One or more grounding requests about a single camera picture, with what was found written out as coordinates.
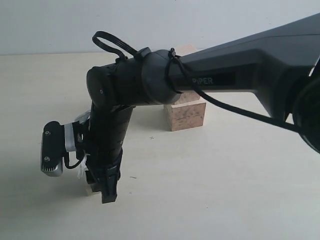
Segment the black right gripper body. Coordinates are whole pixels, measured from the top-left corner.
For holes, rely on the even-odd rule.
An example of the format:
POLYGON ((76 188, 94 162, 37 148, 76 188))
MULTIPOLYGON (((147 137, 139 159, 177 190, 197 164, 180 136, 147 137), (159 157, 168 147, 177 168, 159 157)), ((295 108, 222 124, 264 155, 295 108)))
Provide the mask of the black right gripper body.
POLYGON ((92 157, 88 157, 85 165, 85 178, 88 184, 97 183, 101 193, 101 203, 113 203, 117 199, 117 184, 121 177, 122 152, 113 162, 94 162, 92 157))

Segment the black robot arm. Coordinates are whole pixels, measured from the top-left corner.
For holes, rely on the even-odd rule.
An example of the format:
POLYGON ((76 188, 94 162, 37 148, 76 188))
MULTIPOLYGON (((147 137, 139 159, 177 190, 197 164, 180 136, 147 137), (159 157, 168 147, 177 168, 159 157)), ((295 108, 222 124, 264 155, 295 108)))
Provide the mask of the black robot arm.
POLYGON ((320 150, 320 16, 179 56, 136 50, 98 31, 92 41, 117 55, 86 75, 92 101, 86 139, 89 183, 102 203, 117 198, 122 144, 136 106, 165 105, 196 92, 227 111, 295 133, 320 150))

